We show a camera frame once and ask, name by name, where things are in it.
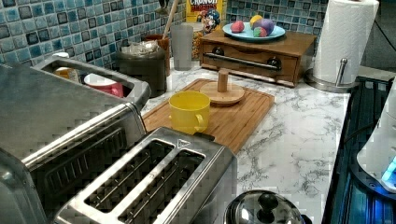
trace easter egg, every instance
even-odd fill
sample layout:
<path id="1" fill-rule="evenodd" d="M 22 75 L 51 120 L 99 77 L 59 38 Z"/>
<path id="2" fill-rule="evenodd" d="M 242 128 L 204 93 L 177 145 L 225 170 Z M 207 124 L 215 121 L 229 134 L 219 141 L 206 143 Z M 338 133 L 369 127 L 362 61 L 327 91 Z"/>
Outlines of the easter egg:
<path id="1" fill-rule="evenodd" d="M 262 16 L 261 16 L 261 15 L 256 15 L 256 16 L 252 17 L 252 18 L 250 19 L 250 27 L 253 27 L 253 23 L 254 23 L 255 21 L 261 20 L 261 19 L 262 19 Z"/>
<path id="2" fill-rule="evenodd" d="M 245 25 L 242 21 L 236 21 L 231 25 L 231 32 L 233 33 L 241 33 L 244 29 Z"/>
<path id="3" fill-rule="evenodd" d="M 265 31 L 267 32 L 267 35 L 270 35 L 275 28 L 274 22 L 268 19 L 260 19 L 257 20 L 253 23 L 252 28 L 256 28 L 256 27 L 262 27 L 265 29 Z"/>
<path id="4" fill-rule="evenodd" d="M 253 36 L 254 37 L 266 37 L 267 36 L 267 32 L 262 27 L 256 27 L 253 30 Z"/>

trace paper towel holder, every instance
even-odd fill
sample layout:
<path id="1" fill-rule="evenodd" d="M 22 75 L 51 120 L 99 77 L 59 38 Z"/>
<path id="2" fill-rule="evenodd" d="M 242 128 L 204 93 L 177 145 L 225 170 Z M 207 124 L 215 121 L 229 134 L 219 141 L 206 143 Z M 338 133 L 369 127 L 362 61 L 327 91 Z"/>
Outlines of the paper towel holder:
<path id="1" fill-rule="evenodd" d="M 304 81 L 309 86 L 311 86 L 315 89 L 321 90 L 321 91 L 329 91 L 329 92 L 335 92 L 335 93 L 347 93 L 352 88 L 358 86 L 359 82 L 352 82 L 349 84 L 341 84 L 341 80 L 343 78 L 346 65 L 347 65 L 347 59 L 346 58 L 341 59 L 340 70 L 338 71 L 338 75 L 337 75 L 337 79 L 336 79 L 335 83 L 324 81 L 324 80 L 318 79 L 317 77 L 314 77 L 314 69 L 313 68 L 310 68 L 305 72 Z"/>

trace yellow egg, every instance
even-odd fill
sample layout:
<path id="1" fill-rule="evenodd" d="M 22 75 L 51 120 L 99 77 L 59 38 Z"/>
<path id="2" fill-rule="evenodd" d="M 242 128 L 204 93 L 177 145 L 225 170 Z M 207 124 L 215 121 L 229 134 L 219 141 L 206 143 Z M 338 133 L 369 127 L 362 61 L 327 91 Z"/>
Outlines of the yellow egg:
<path id="1" fill-rule="evenodd" d="M 250 19 L 250 27 L 253 27 L 253 23 L 254 23 L 256 20 L 260 20 L 260 19 L 262 19 L 262 16 L 261 16 L 261 15 L 256 15 L 256 16 L 252 17 L 252 18 Z"/>

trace white appliance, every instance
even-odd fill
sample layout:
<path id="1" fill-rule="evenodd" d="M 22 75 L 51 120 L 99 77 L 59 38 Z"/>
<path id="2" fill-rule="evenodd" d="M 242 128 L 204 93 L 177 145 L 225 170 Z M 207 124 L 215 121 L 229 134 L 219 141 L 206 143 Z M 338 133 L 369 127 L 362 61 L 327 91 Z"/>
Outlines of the white appliance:
<path id="1" fill-rule="evenodd" d="M 358 153 L 359 166 L 387 191 L 396 193 L 396 84 L 366 145 Z"/>

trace cereal box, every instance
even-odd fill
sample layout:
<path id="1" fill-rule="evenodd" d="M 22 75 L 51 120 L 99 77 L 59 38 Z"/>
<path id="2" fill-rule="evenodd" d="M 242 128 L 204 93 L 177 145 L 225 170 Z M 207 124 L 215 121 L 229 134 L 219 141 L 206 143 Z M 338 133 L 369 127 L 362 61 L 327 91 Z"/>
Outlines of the cereal box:
<path id="1" fill-rule="evenodd" d="M 201 22 L 204 35 L 221 29 L 223 0 L 187 0 L 186 22 Z"/>

